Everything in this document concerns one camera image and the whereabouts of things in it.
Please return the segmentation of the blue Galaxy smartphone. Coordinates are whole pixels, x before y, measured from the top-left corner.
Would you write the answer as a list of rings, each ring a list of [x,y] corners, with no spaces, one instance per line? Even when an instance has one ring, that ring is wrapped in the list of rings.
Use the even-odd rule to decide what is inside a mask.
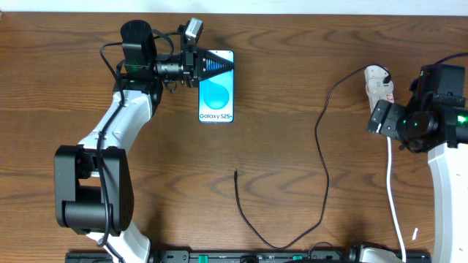
[[[198,119],[201,123],[232,123],[234,120],[235,71],[200,80]]]

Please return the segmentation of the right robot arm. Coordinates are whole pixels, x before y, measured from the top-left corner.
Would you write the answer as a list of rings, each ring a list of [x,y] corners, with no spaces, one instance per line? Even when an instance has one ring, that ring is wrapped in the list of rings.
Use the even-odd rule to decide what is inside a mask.
[[[467,109],[465,69],[441,62],[422,66],[407,105],[383,99],[368,131],[426,153],[434,187],[434,262],[467,261]]]

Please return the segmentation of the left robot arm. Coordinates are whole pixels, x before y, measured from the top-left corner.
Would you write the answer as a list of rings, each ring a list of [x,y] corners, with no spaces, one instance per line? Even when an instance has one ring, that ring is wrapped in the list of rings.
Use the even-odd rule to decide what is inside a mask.
[[[151,240],[133,221],[135,197],[127,156],[140,130],[178,85],[198,89],[198,119],[234,119],[235,56],[231,50],[198,46],[203,22],[192,18],[177,29],[179,52],[159,53],[156,41],[171,34],[131,20],[120,30],[124,58],[110,68],[113,100],[97,126],[78,144],[54,156],[56,220],[94,240],[112,262],[158,262]]]

